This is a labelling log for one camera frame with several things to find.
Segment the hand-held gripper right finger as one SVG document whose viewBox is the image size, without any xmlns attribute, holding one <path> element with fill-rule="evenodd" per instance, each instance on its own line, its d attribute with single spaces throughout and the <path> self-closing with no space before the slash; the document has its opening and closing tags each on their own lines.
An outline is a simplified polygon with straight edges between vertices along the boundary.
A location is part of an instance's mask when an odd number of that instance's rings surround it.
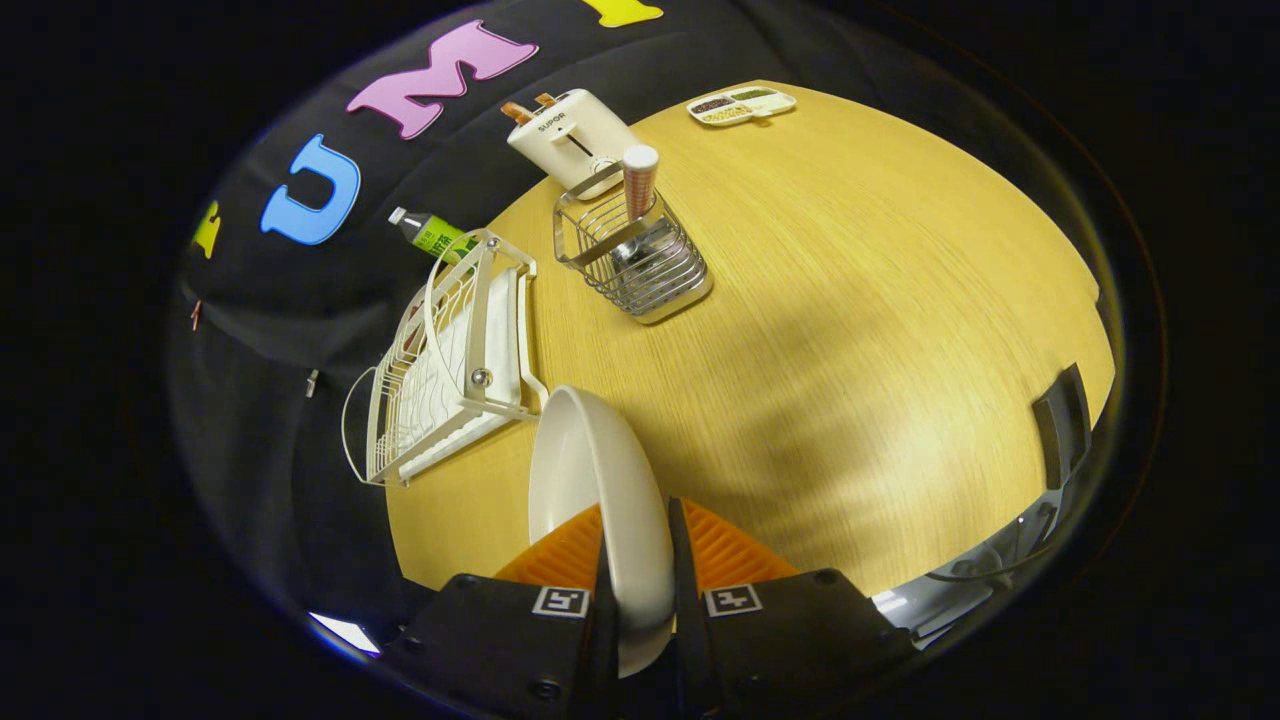
<svg viewBox="0 0 1280 720">
<path fill-rule="evenodd" d="M 684 716 L 831 716 L 916 657 L 841 571 L 797 571 L 686 498 L 668 503 Z"/>
</svg>

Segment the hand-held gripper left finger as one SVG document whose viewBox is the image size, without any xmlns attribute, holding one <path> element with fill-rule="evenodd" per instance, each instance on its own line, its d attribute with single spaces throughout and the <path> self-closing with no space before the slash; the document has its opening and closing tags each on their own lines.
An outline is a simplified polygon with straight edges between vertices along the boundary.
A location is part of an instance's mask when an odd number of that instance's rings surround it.
<svg viewBox="0 0 1280 720">
<path fill-rule="evenodd" d="M 593 505 L 494 577 L 453 577 L 387 647 L 385 664 L 470 717 L 613 719 L 620 630 Z"/>
</svg>

